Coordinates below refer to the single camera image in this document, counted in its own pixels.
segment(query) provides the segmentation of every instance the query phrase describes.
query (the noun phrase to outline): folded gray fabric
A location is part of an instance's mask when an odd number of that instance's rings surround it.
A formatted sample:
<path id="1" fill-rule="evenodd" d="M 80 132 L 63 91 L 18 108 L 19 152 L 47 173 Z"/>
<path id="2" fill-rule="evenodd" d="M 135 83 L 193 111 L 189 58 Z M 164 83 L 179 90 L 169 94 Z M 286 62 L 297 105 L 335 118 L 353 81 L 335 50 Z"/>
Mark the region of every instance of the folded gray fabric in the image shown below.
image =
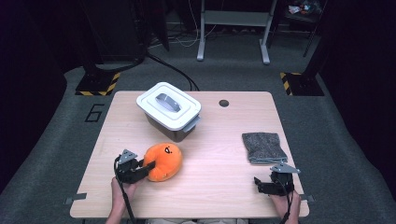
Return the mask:
<path id="1" fill-rule="evenodd" d="M 280 147 L 277 133 L 242 133 L 250 163 L 269 164 L 287 162 L 288 156 Z"/>

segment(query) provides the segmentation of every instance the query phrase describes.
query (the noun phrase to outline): yellow and black hazard tape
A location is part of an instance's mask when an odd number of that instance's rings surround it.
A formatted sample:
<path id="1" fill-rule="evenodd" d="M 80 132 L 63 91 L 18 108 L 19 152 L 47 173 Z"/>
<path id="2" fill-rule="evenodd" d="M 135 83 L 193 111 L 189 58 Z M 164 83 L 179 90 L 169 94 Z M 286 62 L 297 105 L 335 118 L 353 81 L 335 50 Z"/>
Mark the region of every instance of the yellow and black hazard tape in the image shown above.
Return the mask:
<path id="1" fill-rule="evenodd" d="M 111 80 L 110 85 L 105 91 L 76 91 L 76 95 L 85 95 L 85 96 L 94 96 L 94 95 L 110 95 L 113 92 L 114 88 L 116 88 L 117 81 L 119 80 L 120 73 L 114 75 Z"/>
<path id="2" fill-rule="evenodd" d="M 287 95 L 293 95 L 293 92 L 291 91 L 290 84 L 287 79 L 287 75 L 299 76 L 300 74 L 301 73 L 280 73 L 280 78 L 282 78 L 283 87 L 285 88 Z"/>

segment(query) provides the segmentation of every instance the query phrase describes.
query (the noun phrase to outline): person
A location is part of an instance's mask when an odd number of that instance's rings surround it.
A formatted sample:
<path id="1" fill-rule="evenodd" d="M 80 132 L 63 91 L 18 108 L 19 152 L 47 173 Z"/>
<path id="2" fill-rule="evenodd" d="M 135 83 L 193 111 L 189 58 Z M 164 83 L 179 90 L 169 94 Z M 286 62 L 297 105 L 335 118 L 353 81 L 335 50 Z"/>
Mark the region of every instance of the person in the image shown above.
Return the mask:
<path id="1" fill-rule="evenodd" d="M 139 185 L 140 181 L 134 184 L 122 184 L 124 187 L 124 191 L 128 195 L 128 198 L 130 200 L 134 197 L 134 193 L 136 192 L 137 186 Z M 120 224 L 120 221 L 122 220 L 122 216 L 126 210 L 126 205 L 122 197 L 122 191 L 120 189 L 120 185 L 116 177 L 113 177 L 111 180 L 111 194 L 112 194 L 111 211 L 106 220 L 106 224 Z M 270 198 L 275 205 L 276 212 L 278 213 L 280 218 L 283 218 L 283 216 L 285 216 L 285 214 L 288 212 L 287 197 L 270 195 Z M 297 191 L 294 190 L 293 192 L 290 193 L 290 200 L 292 201 L 292 203 L 290 207 L 289 219 L 286 221 L 286 224 L 298 224 L 301 197 L 297 193 Z"/>

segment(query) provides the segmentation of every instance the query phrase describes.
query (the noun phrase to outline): wooden table top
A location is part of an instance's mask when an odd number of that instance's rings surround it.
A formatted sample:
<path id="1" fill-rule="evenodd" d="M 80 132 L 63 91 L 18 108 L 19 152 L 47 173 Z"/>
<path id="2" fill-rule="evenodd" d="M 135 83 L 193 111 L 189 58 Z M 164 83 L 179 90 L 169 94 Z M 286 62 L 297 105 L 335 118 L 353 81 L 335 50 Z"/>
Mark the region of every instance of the wooden table top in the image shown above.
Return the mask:
<path id="1" fill-rule="evenodd" d="M 142 160 L 146 150 L 169 138 L 151 126 L 136 104 L 143 91 L 118 91 L 108 110 L 78 194 L 73 202 L 75 218 L 107 217 L 111 210 L 111 178 L 114 160 L 126 148 Z M 242 133 L 278 133 L 280 146 L 295 167 L 274 99 L 264 91 L 186 91 L 202 105 L 202 118 L 183 141 L 180 171 L 163 182 L 147 179 L 139 185 L 131 206 L 136 218 L 264 218 L 277 217 L 271 199 L 259 193 L 253 177 L 271 182 L 270 167 L 253 165 Z M 219 105 L 227 100 L 227 107 Z M 300 178 L 293 174 L 298 193 Z M 300 217 L 309 214 L 302 202 Z"/>

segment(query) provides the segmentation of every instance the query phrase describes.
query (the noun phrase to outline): orange plush toy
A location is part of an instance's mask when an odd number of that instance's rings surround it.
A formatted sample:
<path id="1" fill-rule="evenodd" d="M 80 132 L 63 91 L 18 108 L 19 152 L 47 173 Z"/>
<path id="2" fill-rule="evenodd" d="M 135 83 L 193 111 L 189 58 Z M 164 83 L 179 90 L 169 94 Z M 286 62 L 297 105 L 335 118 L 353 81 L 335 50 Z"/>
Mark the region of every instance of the orange plush toy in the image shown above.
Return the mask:
<path id="1" fill-rule="evenodd" d="M 149 171 L 151 181 L 164 181 L 174 176 L 181 167 L 183 157 L 180 149 L 172 143 L 160 143 L 146 152 L 143 167 L 155 161 L 155 167 Z"/>

